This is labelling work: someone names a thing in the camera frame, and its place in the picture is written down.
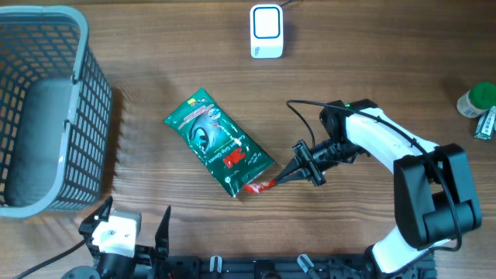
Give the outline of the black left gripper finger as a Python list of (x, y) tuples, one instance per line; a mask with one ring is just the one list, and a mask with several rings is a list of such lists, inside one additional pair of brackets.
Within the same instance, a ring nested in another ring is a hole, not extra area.
[(78, 232), (82, 236), (91, 236), (100, 222), (109, 220), (113, 203), (113, 197), (109, 196), (105, 201), (95, 209), (80, 224)]
[(155, 254), (161, 259), (167, 259), (169, 254), (169, 222), (171, 207), (168, 206), (155, 234)]

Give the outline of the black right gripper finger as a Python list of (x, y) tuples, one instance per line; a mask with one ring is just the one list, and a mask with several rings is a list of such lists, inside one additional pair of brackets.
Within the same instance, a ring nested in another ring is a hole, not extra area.
[(294, 171), (300, 170), (300, 163), (297, 157), (293, 157), (288, 165), (282, 170), (281, 173), (283, 174), (290, 174)]
[(283, 174), (280, 173), (277, 176), (277, 184), (283, 184), (289, 181), (300, 181), (300, 180), (306, 180), (308, 178), (308, 175), (305, 173), (304, 170), (297, 170), (294, 171), (290, 174)]

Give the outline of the red Nestle stick sachet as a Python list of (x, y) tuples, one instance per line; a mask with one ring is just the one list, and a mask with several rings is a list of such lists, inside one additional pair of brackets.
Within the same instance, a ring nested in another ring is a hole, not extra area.
[(276, 180), (270, 180), (265, 182), (253, 182), (250, 184), (245, 184), (243, 189), (251, 194), (260, 194), (263, 191), (273, 188), (277, 184)]

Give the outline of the green 3M gloves package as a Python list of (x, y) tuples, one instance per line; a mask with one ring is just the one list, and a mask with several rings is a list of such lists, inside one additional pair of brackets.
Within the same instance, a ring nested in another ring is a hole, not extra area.
[(203, 88), (181, 103), (164, 122), (182, 137), (232, 197), (274, 163)]

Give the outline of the green lid plastic jar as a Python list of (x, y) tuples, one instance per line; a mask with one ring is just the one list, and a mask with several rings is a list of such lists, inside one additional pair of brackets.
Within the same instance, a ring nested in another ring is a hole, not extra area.
[(461, 115), (476, 118), (495, 106), (495, 99), (495, 85), (482, 82), (459, 97), (456, 108)]

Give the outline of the green white candy bar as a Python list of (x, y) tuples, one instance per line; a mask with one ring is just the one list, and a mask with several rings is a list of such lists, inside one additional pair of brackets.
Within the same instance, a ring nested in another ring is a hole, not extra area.
[(481, 140), (490, 140), (494, 132), (494, 124), (495, 107), (493, 106), (480, 116), (474, 137)]

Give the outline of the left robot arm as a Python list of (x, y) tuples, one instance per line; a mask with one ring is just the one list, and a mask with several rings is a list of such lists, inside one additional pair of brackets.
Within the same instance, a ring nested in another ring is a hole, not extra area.
[(79, 266), (64, 277), (126, 279), (175, 278), (169, 256), (169, 222), (171, 207), (167, 207), (155, 234), (154, 246), (136, 243), (140, 234), (142, 215), (112, 209), (113, 198), (107, 198), (85, 218), (78, 229), (83, 244), (95, 260), (95, 266)]

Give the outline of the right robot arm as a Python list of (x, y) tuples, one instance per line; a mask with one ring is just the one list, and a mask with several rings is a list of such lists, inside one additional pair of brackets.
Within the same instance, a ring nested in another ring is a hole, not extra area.
[(393, 175), (395, 227), (364, 253), (331, 256), (331, 278), (425, 278), (435, 252), (456, 252), (463, 235), (481, 226), (482, 213), (464, 149), (422, 139), (390, 120), (369, 99), (345, 104), (320, 103), (329, 138), (293, 148), (294, 157), (276, 184), (307, 180), (326, 182), (325, 172), (352, 164), (366, 154)]

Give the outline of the white barcode scanner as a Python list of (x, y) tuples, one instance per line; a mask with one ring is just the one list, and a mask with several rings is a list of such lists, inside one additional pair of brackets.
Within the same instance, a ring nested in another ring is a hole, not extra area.
[(284, 51), (284, 13), (277, 4), (258, 4), (250, 10), (250, 54), (274, 59)]

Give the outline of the grey plastic shopping basket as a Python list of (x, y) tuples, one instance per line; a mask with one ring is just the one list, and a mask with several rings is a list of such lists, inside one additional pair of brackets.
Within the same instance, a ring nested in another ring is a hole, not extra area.
[(2, 7), (2, 217), (78, 212), (99, 199), (112, 102), (81, 12)]

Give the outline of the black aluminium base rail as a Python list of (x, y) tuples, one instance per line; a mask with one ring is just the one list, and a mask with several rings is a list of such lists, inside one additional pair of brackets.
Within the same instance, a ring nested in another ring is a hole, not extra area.
[(334, 254), (329, 257), (170, 257), (174, 279), (263, 279), (263, 278), (387, 278), (364, 254)]

